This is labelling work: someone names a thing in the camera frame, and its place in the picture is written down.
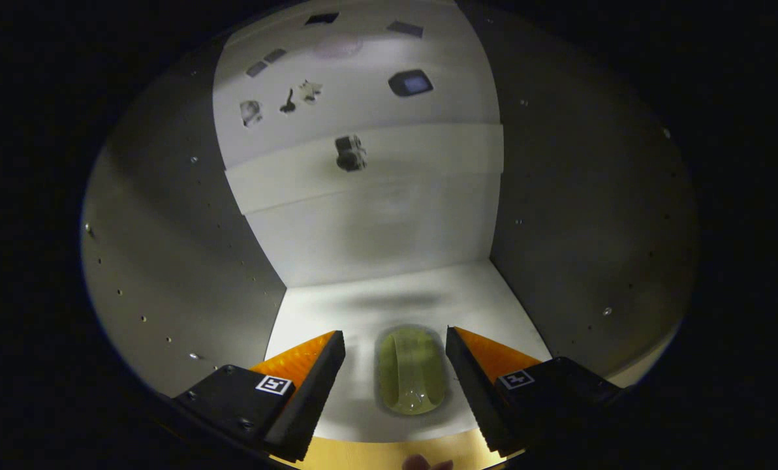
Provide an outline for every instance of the black rectangular object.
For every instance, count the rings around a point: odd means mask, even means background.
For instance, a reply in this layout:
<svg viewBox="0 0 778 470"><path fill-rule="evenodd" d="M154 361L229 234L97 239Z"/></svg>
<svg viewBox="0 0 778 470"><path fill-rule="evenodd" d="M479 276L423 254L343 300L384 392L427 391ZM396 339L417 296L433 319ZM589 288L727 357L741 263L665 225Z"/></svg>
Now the black rectangular object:
<svg viewBox="0 0 778 470"><path fill-rule="evenodd" d="M334 20L338 16L339 16L339 12L320 13L318 15L311 15L311 17L308 18L308 21L306 21L305 24L319 24L319 23L332 24L334 23Z"/></svg>
<svg viewBox="0 0 778 470"><path fill-rule="evenodd" d="M423 27L416 26L414 24L403 23L402 21L394 21L392 24L387 26L386 29L396 33L404 33L404 35L415 36L416 38L424 37Z"/></svg>
<svg viewBox="0 0 778 470"><path fill-rule="evenodd" d="M267 380L269 377L259 372L224 366L174 401L229 437L250 447L260 447L260 437L294 393L290 381L279 386L276 393L256 388Z"/></svg>
<svg viewBox="0 0 778 470"><path fill-rule="evenodd" d="M335 331L302 386L264 436L264 450L288 462L305 458L322 408L344 359L342 331Z"/></svg>
<svg viewBox="0 0 778 470"><path fill-rule="evenodd" d="M254 65L249 66L249 69L247 69L247 74L250 77L255 77L256 75L260 74L261 71L264 69L267 69L267 64L264 62L256 62Z"/></svg>
<svg viewBox="0 0 778 470"><path fill-rule="evenodd" d="M510 430L505 403L453 327L446 330L445 349L488 449L504 457L523 448Z"/></svg>
<svg viewBox="0 0 778 470"><path fill-rule="evenodd" d="M264 56L264 60L267 62L273 63L276 62L276 60L281 59L283 55L287 54L286 50L282 50L281 48L277 48L276 50L273 50L270 54L267 54Z"/></svg>
<svg viewBox="0 0 778 470"><path fill-rule="evenodd" d="M503 375L495 387L508 406L512 429L532 446L585 429L621 391L565 357Z"/></svg>
<svg viewBox="0 0 778 470"><path fill-rule="evenodd" d="M395 95L407 97L433 90L433 82L421 69L407 70L392 75L389 88Z"/></svg>

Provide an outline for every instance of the green soap bar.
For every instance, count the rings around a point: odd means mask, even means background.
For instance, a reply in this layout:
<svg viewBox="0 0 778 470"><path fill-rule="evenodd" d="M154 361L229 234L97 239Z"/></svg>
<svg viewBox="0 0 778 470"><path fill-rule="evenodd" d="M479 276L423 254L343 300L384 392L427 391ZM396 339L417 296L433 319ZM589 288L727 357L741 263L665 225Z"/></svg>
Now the green soap bar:
<svg viewBox="0 0 778 470"><path fill-rule="evenodd" d="M442 351L423 328L401 327L381 343L377 358L383 403L404 415L439 407L444 399Z"/></svg>

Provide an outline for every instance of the gray side wall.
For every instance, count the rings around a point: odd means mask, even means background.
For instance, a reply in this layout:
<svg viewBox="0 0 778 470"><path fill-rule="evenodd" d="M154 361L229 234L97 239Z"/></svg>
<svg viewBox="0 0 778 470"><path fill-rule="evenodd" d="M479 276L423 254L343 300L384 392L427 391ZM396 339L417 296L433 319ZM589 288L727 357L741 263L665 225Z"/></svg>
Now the gray side wall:
<svg viewBox="0 0 778 470"><path fill-rule="evenodd" d="M699 241L681 157L595 60L522 18L459 5L488 55L505 129L491 261L553 355L617 372L687 309Z"/></svg>
<svg viewBox="0 0 778 470"><path fill-rule="evenodd" d="M82 230L82 262L97 316L133 371L168 396L214 366L263 360L285 294L235 204L215 137L212 83L225 39L135 100L85 197L93 234Z"/></svg>

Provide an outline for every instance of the black background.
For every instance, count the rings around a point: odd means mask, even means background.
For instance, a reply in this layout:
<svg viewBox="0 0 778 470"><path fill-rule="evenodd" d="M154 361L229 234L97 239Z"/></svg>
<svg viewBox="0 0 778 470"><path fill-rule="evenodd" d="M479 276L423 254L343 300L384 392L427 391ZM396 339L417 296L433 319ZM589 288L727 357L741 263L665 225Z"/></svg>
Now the black background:
<svg viewBox="0 0 778 470"><path fill-rule="evenodd" d="M1 464L224 457L148 419L93 318L79 216L133 96L274 3L0 6ZM494 3L630 78L682 150L702 224L699 281L666 356L615 426L556 452L607 467L778 468L778 3Z"/></svg>

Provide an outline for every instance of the white floor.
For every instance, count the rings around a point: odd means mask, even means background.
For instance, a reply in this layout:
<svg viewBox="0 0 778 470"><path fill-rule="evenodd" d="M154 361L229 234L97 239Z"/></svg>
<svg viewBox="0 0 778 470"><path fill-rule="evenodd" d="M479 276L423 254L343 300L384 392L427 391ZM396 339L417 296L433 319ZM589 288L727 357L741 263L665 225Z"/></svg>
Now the white floor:
<svg viewBox="0 0 778 470"><path fill-rule="evenodd" d="M330 330L345 336L345 361L314 435L392 443L477 428L452 366L444 357L448 398L430 413L400 416L377 395L375 351L381 334L418 324L443 341L460 326L539 360L551 359L535 325L490 261L335 285L291 288L276 318L266 358Z"/></svg>

